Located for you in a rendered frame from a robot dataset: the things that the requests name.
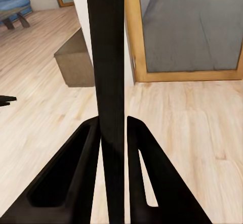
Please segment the poster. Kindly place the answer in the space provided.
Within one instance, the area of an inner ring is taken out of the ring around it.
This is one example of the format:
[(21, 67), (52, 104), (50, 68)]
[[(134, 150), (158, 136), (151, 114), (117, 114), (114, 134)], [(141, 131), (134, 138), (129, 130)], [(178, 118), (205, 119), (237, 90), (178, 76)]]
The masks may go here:
[(87, 0), (109, 224), (125, 224), (124, 0)]

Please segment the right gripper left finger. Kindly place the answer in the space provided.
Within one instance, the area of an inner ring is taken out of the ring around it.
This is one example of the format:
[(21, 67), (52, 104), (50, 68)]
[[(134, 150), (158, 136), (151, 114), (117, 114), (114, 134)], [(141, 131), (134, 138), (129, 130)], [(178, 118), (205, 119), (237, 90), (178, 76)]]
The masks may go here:
[(0, 224), (90, 224), (101, 142), (99, 116), (84, 121)]

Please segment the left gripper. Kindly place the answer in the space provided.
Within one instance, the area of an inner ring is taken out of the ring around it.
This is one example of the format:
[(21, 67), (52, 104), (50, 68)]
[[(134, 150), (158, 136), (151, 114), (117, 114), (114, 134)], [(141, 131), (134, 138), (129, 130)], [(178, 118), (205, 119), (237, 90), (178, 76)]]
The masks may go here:
[(0, 107), (9, 105), (11, 101), (16, 101), (16, 97), (0, 96)]

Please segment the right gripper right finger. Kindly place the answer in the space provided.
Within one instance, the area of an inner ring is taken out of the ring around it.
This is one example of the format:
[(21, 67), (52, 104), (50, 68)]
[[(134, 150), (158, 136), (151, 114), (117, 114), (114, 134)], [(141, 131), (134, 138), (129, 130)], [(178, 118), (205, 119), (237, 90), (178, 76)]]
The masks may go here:
[[(131, 224), (213, 224), (147, 125), (127, 117)], [(147, 204), (140, 153), (158, 207)]]

